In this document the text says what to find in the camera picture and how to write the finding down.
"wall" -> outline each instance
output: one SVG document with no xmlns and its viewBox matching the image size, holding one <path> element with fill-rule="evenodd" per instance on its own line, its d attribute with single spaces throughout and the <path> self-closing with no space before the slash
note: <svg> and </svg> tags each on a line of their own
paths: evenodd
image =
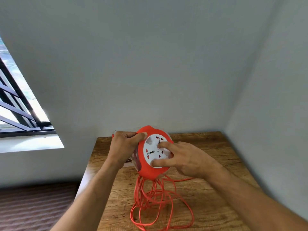
<svg viewBox="0 0 308 231">
<path fill-rule="evenodd" d="M 286 0 L 225 130 L 263 188 L 308 219 L 308 0 Z"/>
<path fill-rule="evenodd" d="M 65 148 L 0 155 L 0 185 L 81 177 L 95 139 L 222 130 L 277 0 L 1 0 L 0 34 Z"/>
</svg>

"person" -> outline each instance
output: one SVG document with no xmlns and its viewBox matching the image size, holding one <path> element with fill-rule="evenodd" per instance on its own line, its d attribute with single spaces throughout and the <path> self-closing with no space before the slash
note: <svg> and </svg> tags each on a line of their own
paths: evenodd
<svg viewBox="0 0 308 231">
<path fill-rule="evenodd" d="M 95 231 L 118 170 L 147 133 L 116 132 L 108 157 L 87 188 L 76 198 L 51 231 Z M 152 161 L 155 167 L 175 167 L 182 175 L 206 180 L 251 230 L 308 230 L 308 223 L 286 207 L 230 173 L 215 159 L 190 143 L 161 142 L 171 159 Z"/>
</svg>

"white window ledge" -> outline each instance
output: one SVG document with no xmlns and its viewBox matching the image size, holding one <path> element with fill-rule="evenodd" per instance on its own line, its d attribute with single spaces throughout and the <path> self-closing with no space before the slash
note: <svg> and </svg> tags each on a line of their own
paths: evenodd
<svg viewBox="0 0 308 231">
<path fill-rule="evenodd" d="M 0 153 L 55 148 L 64 148 L 57 134 L 0 138 Z"/>
</svg>

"wood grain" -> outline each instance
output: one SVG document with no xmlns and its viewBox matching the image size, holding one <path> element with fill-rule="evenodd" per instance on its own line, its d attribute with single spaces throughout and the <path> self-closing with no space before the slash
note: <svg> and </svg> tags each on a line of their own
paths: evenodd
<svg viewBox="0 0 308 231">
<path fill-rule="evenodd" d="M 171 138 L 175 142 L 188 142 L 199 147 L 232 173 L 259 188 L 221 132 L 171 134 Z M 85 188 L 89 180 L 104 163 L 110 142 L 111 137 L 97 139 L 77 194 Z M 139 230 L 129 218 L 134 203 L 133 192 L 137 176 L 138 173 L 134 167 L 125 167 L 118 172 L 98 230 Z M 175 169 L 171 169 L 168 176 L 173 179 L 184 178 Z M 149 189 L 149 186 L 150 183 L 145 186 L 146 190 Z M 236 212 L 204 180 L 193 179 L 177 182 L 176 186 L 178 193 L 186 199 L 195 216 L 194 224 L 186 230 L 249 230 Z M 164 208 L 159 220 L 151 227 L 151 230 L 158 230 L 166 225 L 170 210 L 171 206 Z M 152 222 L 156 217 L 156 212 L 155 209 L 144 212 L 142 222 Z M 184 225 L 190 220 L 189 210 L 179 199 L 176 199 L 171 223 L 173 225 Z"/>
</svg>

